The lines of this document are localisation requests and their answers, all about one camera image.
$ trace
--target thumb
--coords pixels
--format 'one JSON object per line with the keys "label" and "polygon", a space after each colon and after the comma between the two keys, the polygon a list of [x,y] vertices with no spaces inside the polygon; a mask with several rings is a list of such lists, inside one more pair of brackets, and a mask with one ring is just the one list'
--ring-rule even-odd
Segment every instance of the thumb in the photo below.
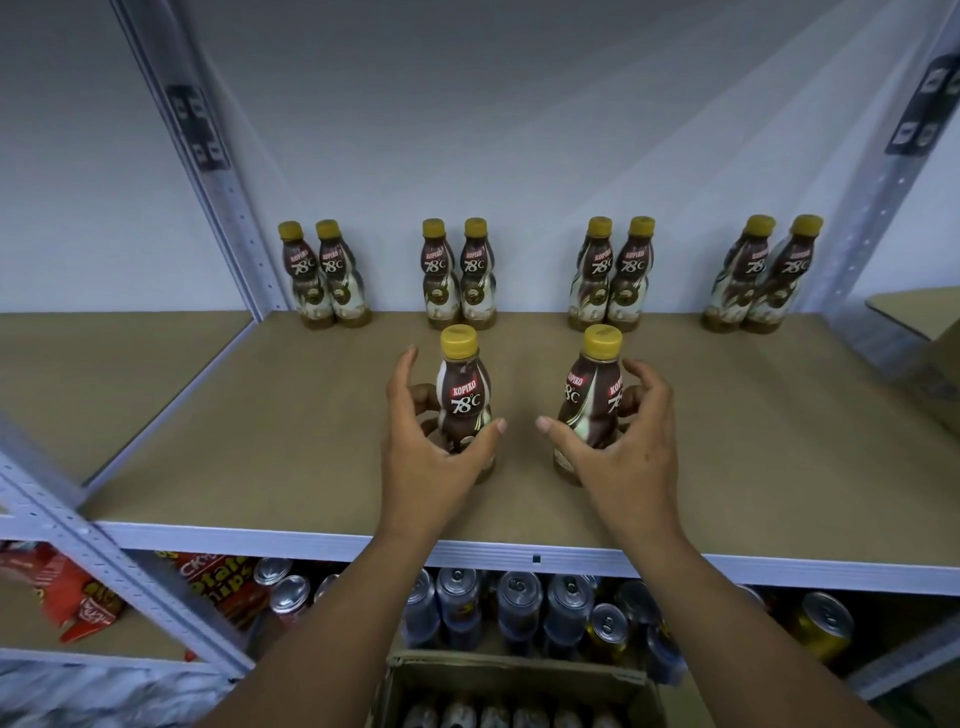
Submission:
{"label": "thumb", "polygon": [[500,435],[507,429],[507,421],[502,417],[487,423],[473,439],[467,449],[457,455],[457,459],[467,465],[475,473],[480,473],[493,460],[496,453],[496,444],[500,442]]}
{"label": "thumb", "polygon": [[558,449],[575,469],[580,470],[584,453],[590,452],[587,443],[564,423],[543,415],[537,417],[537,429],[550,438],[553,447]]}

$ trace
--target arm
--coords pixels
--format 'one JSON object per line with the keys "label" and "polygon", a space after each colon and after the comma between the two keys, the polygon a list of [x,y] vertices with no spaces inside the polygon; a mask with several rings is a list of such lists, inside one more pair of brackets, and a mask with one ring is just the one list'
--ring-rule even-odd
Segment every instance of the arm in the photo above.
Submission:
{"label": "arm", "polygon": [[677,509],[677,445],[669,385],[624,360],[643,391],[624,393],[636,418],[623,437],[594,450],[566,425],[537,427],[566,455],[591,502],[643,576],[721,728],[882,728],[866,703],[763,614],[686,539]]}
{"label": "arm", "polygon": [[204,720],[202,728],[363,726],[407,596],[506,428],[484,427],[459,455],[426,439],[439,409],[432,385],[408,387],[411,347],[387,386],[380,523],[370,543],[307,614]]}

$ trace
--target cardboard box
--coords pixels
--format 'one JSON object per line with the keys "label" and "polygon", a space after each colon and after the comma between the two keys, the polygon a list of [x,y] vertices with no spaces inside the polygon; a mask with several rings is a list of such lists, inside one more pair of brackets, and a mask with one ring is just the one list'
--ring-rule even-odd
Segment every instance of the cardboard box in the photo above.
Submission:
{"label": "cardboard box", "polygon": [[372,728],[402,725],[417,700],[435,693],[443,703],[465,694],[478,710],[500,697],[508,706],[525,698],[542,701],[552,715],[561,698],[587,707],[610,706],[624,728],[666,726],[660,697],[646,675],[589,663],[532,660],[443,650],[409,650],[390,658],[373,711]]}
{"label": "cardboard box", "polygon": [[930,340],[900,384],[960,437],[960,286],[880,294],[868,299],[867,306]]}

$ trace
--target yellow bottle cap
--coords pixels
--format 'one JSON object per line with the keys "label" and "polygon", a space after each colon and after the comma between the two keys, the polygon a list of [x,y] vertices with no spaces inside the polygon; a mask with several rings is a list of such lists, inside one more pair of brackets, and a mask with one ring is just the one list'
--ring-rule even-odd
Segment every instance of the yellow bottle cap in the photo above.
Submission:
{"label": "yellow bottle cap", "polygon": [[590,237],[610,237],[613,232],[613,220],[609,217],[591,217],[587,224],[587,235]]}
{"label": "yellow bottle cap", "polygon": [[467,237],[487,237],[487,221],[482,217],[469,217],[464,223],[464,234]]}
{"label": "yellow bottle cap", "polygon": [[819,215],[797,215],[793,221],[793,227],[790,231],[795,235],[806,235],[807,237],[816,237],[820,234],[824,226],[824,218]]}
{"label": "yellow bottle cap", "polygon": [[776,226],[777,221],[770,217],[770,215],[751,215],[747,219],[747,224],[743,227],[743,231],[748,235],[769,237]]}
{"label": "yellow bottle cap", "polygon": [[280,232],[280,240],[303,239],[303,228],[296,220],[287,220],[285,223],[280,223],[276,226],[276,229]]}
{"label": "yellow bottle cap", "polygon": [[480,351],[477,332],[466,324],[454,324],[440,332],[440,349],[447,359],[469,359]]}
{"label": "yellow bottle cap", "polygon": [[651,237],[654,234],[654,226],[656,224],[657,221],[652,217],[640,215],[630,221],[629,234],[635,235],[636,237]]}
{"label": "yellow bottle cap", "polygon": [[591,359],[611,361],[620,355],[623,334],[619,328],[594,324],[584,331],[584,354]]}
{"label": "yellow bottle cap", "polygon": [[321,220],[317,223],[317,237],[321,240],[329,240],[332,237],[340,237],[340,226],[336,220]]}
{"label": "yellow bottle cap", "polygon": [[423,221],[423,237],[445,237],[444,221],[439,217],[428,217]]}

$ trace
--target hand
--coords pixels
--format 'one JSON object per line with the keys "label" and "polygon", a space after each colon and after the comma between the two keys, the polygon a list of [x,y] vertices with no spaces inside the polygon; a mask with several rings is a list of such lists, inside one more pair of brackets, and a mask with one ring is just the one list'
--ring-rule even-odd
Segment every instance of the hand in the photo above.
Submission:
{"label": "hand", "polygon": [[682,534],[677,511],[677,442],[673,390],[653,367],[624,359],[640,378],[617,409],[636,414],[626,432],[606,449],[593,449],[564,423],[538,417],[537,427],[573,466],[597,514],[621,544],[627,538]]}
{"label": "hand", "polygon": [[466,450],[451,455],[426,435],[436,420],[417,422],[427,411],[439,411],[432,384],[409,386],[417,348],[400,357],[387,384],[390,421],[381,448],[383,499],[378,533],[429,540],[432,547],[467,499],[467,493],[496,452],[507,421],[493,420]]}

